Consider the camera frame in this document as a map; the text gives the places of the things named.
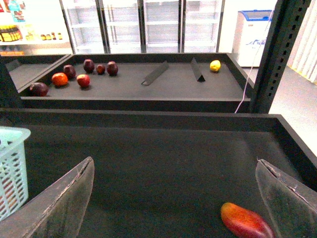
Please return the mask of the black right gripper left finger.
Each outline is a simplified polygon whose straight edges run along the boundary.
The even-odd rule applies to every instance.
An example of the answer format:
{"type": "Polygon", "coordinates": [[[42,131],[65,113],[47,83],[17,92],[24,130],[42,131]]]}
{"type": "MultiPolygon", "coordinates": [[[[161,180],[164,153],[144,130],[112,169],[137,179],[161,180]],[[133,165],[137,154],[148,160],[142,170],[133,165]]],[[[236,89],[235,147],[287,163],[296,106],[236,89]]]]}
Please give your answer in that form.
{"type": "Polygon", "coordinates": [[[92,193],[94,160],[87,157],[0,223],[2,238],[75,238],[92,193]]]}

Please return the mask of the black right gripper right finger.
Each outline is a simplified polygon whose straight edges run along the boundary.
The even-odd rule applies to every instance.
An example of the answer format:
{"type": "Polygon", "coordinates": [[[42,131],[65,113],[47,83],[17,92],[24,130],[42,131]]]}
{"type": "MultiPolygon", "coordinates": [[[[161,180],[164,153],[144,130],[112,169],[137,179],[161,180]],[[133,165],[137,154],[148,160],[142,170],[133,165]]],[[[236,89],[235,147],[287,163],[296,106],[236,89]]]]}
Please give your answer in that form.
{"type": "Polygon", "coordinates": [[[317,236],[317,193],[260,159],[256,181],[278,238],[317,236]]]}

